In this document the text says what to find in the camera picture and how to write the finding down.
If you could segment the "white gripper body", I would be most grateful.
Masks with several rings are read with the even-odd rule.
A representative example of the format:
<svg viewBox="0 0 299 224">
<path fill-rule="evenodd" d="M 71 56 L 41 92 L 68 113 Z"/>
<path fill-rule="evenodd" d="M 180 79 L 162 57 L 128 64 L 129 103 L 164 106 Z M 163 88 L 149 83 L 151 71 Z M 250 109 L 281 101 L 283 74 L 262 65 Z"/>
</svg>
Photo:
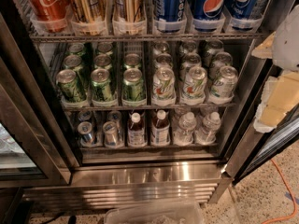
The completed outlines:
<svg viewBox="0 0 299 224">
<path fill-rule="evenodd" d="M 277 28 L 272 55 L 274 65 L 285 70 L 299 71 L 299 5 Z"/>
</svg>

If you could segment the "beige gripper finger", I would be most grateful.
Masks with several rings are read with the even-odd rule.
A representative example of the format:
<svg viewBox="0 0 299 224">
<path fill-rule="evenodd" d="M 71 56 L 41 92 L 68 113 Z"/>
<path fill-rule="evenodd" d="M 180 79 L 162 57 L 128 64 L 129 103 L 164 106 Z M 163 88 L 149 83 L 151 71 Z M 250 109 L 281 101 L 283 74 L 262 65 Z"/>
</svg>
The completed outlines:
<svg viewBox="0 0 299 224">
<path fill-rule="evenodd" d="M 270 133 L 299 104 L 299 73 L 283 71 L 279 77 L 269 77 L 255 114 L 253 127 L 258 133 Z"/>
<path fill-rule="evenodd" d="M 273 56 L 273 42 L 276 33 L 272 33 L 268 36 L 264 42 L 257 46 L 251 53 L 252 56 L 259 59 L 271 59 Z"/>
</svg>

